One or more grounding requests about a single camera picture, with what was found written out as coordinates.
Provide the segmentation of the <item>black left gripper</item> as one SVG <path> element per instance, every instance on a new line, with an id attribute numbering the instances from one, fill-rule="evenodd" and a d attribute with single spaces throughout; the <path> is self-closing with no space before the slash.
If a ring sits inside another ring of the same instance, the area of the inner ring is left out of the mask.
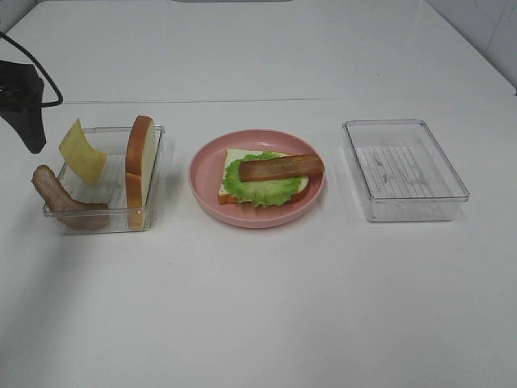
<path id="1" fill-rule="evenodd" d="M 32 154 L 46 144 L 41 104 L 44 82 L 34 65 L 1 61 L 1 118 Z"/>

